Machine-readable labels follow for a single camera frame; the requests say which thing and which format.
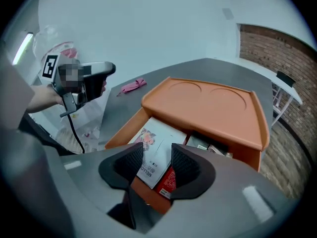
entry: white table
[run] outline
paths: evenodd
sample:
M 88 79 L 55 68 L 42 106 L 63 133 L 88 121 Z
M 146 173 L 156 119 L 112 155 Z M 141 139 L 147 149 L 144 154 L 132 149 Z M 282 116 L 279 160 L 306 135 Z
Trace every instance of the white table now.
M 258 74 L 261 74 L 262 76 L 270 79 L 272 83 L 283 89 L 286 93 L 289 94 L 289 98 L 282 108 L 282 110 L 277 109 L 276 107 L 273 107 L 274 110 L 278 113 L 277 117 L 274 119 L 272 126 L 277 122 L 277 120 L 283 115 L 283 113 L 286 111 L 288 106 L 291 104 L 293 100 L 296 100 L 300 105 L 303 104 L 303 101 L 301 97 L 298 95 L 297 91 L 294 87 L 290 87 L 288 84 L 286 84 L 283 80 L 276 77 L 276 73 L 274 71 L 271 71 L 255 62 L 245 60 L 243 58 L 218 58 L 218 60 L 234 63 L 240 66 L 243 66 L 247 69 L 250 69 Z

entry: pink glove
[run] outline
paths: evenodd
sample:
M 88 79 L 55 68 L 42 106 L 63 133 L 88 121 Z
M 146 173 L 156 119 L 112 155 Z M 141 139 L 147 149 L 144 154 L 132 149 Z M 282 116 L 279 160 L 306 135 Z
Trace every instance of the pink glove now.
M 133 91 L 143 85 L 146 85 L 147 83 L 145 82 L 145 80 L 143 78 L 139 78 L 137 80 L 135 80 L 134 82 L 132 83 L 129 83 L 127 85 L 124 85 L 121 87 L 121 91 L 118 93 L 121 94 L 121 93 L 127 93 L 127 92 L 130 92 L 130 91 Z

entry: product package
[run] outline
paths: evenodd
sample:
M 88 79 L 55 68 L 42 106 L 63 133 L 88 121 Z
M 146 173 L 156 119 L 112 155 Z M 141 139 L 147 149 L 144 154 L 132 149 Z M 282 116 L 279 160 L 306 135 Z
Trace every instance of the product package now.
M 171 163 L 172 143 L 182 144 L 186 134 L 150 118 L 129 143 L 143 143 L 143 162 L 137 176 L 151 189 L 159 182 Z
M 210 143 L 206 140 L 206 138 L 199 136 L 197 134 L 193 134 L 188 139 L 186 145 L 197 147 L 199 149 L 207 150 Z
M 155 186 L 154 190 L 158 194 L 166 197 L 167 199 L 170 199 L 170 194 L 175 189 L 176 189 L 175 172 L 173 170 L 173 167 L 170 167 L 167 170 L 166 174 L 163 176 L 163 178 Z
M 216 153 L 216 154 L 221 155 L 221 156 L 228 157 L 228 158 L 233 158 L 232 153 L 227 152 L 227 150 L 224 150 L 224 148 L 217 148 L 214 145 L 210 145 L 208 147 L 208 151 L 210 151 L 212 153 Z

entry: plastic bag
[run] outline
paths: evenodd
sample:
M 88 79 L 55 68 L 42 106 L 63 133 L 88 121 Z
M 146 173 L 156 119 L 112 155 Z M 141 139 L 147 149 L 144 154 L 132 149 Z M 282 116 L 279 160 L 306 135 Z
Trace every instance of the plastic bag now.
M 35 35 L 33 53 L 42 66 L 49 52 L 62 53 L 69 58 L 77 59 L 78 53 L 74 45 L 74 38 L 69 27 L 48 25 Z

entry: box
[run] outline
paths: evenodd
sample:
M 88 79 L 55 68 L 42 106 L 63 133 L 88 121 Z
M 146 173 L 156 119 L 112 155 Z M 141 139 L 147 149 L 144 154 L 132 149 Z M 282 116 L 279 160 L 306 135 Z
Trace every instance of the box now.
M 196 131 L 228 146 L 234 159 L 260 170 L 261 151 L 268 146 L 269 132 L 254 92 L 221 84 L 167 78 L 143 97 L 141 105 L 105 145 L 106 149 L 128 144 L 148 119 L 155 117 L 187 135 Z M 158 212 L 164 214 L 169 210 L 170 201 L 137 177 L 131 187 Z
M 167 199 L 170 199 L 170 194 L 176 189 L 176 179 L 173 167 L 169 167 L 165 175 L 158 182 L 154 191 Z
M 183 144 L 187 135 L 151 117 L 129 143 L 143 143 L 143 162 L 137 176 L 153 189 L 171 163 L 172 143 Z

